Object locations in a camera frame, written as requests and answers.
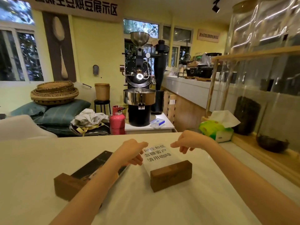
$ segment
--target spoon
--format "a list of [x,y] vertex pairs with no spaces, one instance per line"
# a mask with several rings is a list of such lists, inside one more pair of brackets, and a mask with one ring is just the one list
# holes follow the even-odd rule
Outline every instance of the spoon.
[[[65,39],[64,28],[62,27],[62,23],[60,22],[60,20],[57,16],[53,18],[53,33],[54,33],[55,37],[58,39],[58,41],[60,41],[60,43]],[[68,73],[66,70],[64,58],[62,56],[61,44],[60,44],[60,55],[61,55],[61,60],[62,60],[62,78],[68,79]]]

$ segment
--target stack of woven baskets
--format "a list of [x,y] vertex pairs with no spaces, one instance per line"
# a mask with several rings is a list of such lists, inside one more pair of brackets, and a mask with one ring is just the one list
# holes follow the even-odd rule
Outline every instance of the stack of woven baskets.
[[53,81],[39,84],[30,93],[30,97],[37,104],[52,106],[69,103],[78,94],[78,89],[74,87],[71,81]]

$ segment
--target person's left hand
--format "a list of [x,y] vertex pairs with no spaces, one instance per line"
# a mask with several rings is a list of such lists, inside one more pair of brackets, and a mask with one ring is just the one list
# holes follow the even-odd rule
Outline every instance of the person's left hand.
[[143,149],[148,146],[147,142],[138,143],[134,139],[125,141],[114,153],[114,157],[123,165],[127,162],[133,165],[142,165]]

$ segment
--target green tissue package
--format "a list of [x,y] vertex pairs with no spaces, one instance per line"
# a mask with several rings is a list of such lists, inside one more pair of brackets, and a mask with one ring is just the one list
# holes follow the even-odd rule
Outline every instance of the green tissue package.
[[199,129],[204,135],[221,143],[231,140],[232,127],[238,124],[240,121],[230,111],[214,111],[207,121],[200,124]]

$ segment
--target coffee roaster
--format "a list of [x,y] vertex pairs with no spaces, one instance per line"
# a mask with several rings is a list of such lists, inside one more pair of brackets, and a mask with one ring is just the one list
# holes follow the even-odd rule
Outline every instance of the coffee roaster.
[[[149,40],[145,32],[131,32],[131,41],[137,46],[134,54],[127,55],[127,66],[120,65],[120,72],[126,77],[128,89],[124,90],[124,102],[128,104],[129,123],[133,126],[147,126],[150,115],[161,114],[163,110],[163,73],[167,64],[169,46],[159,40],[155,46],[157,54],[145,53],[142,46]],[[154,58],[154,75],[148,59]]]

